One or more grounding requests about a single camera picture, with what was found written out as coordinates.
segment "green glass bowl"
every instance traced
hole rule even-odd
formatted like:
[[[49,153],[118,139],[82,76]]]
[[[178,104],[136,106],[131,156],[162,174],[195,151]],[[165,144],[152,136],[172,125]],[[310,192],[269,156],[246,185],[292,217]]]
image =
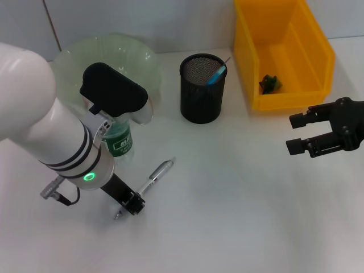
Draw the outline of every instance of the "green glass bowl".
[[[57,97],[79,118],[87,112],[88,104],[80,94],[82,76],[88,66],[97,62],[111,66],[145,88],[154,105],[160,102],[160,64],[153,50],[121,34],[90,37],[64,49],[51,63]]]

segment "pen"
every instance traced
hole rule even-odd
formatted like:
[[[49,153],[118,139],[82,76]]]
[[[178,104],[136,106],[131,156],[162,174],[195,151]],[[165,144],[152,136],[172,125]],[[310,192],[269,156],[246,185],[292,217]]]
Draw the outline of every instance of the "pen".
[[[173,164],[175,163],[176,158],[172,158],[168,161],[163,162],[150,176],[148,181],[142,185],[138,190],[137,193],[143,197],[143,195],[146,194],[146,192],[159,180],[162,178],[163,175],[165,175],[169,169],[172,168]],[[117,220],[120,218],[121,215],[125,214],[126,209],[124,207],[120,207],[119,211],[115,214],[114,220]]]

